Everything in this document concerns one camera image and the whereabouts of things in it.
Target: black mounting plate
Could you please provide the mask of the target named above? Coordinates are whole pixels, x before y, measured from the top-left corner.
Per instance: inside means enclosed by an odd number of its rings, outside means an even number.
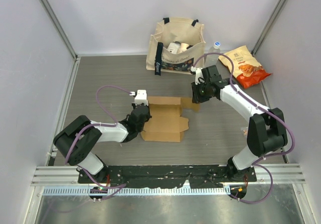
[[[117,186],[126,183],[127,188],[180,188],[186,180],[189,181],[191,188],[217,188],[222,187],[220,182],[244,182],[243,176],[228,178],[226,169],[226,166],[221,165],[108,166],[110,185]],[[249,168],[245,174],[248,182],[256,181],[254,168]],[[79,175],[78,183],[88,184],[92,181],[87,175]]]

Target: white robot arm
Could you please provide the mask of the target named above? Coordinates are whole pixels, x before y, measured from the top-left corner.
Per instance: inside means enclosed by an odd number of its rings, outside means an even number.
[[[76,140],[76,145],[69,156],[70,165],[86,169],[97,181],[106,177],[106,165],[91,152],[94,145],[106,141],[120,143],[131,141],[151,118],[146,90],[131,92],[130,95],[135,97],[132,103],[133,111],[124,120],[116,124],[106,124],[91,121],[86,116],[79,116],[54,138],[55,146],[66,157],[77,134],[83,132],[79,140]]]
[[[192,68],[191,71],[196,76],[195,82],[192,83],[194,103],[202,103],[216,97],[234,108],[249,122],[247,146],[228,160],[230,176],[249,168],[260,157],[279,150],[287,144],[285,127],[258,107],[254,107],[241,95],[284,120],[280,109],[269,109],[248,96],[238,85],[230,85],[229,79],[222,79],[215,65],[207,68]]]

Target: tote bag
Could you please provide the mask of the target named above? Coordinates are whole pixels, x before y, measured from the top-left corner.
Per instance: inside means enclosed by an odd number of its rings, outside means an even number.
[[[150,36],[147,70],[154,70],[155,75],[161,75],[162,71],[190,74],[191,66],[204,54],[203,30],[204,25],[198,20],[164,18]],[[167,49],[172,42],[186,43],[189,47],[185,52],[173,54]],[[196,67],[204,67],[203,58]]]

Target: snack bag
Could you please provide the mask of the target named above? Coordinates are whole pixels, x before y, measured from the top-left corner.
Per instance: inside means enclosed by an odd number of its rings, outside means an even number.
[[[260,81],[271,75],[271,73],[267,73],[263,69],[262,65],[252,57],[246,46],[236,48],[225,53],[225,55],[232,59],[234,64],[233,76],[244,88],[258,84]],[[231,72],[231,62],[223,56],[219,56],[219,59]]]

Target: bag handle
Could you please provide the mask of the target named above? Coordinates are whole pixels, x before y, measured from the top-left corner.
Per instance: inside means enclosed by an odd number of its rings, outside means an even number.
[[[155,75],[161,75],[162,69],[162,52],[164,44],[162,42],[157,43],[157,50],[155,55]]]
[[[163,20],[164,20],[164,24],[167,24],[168,22],[170,22],[170,18],[169,17],[165,17],[165,18],[163,18]],[[194,27],[196,25],[196,22],[199,22],[199,20],[198,19],[193,20],[191,25]]]

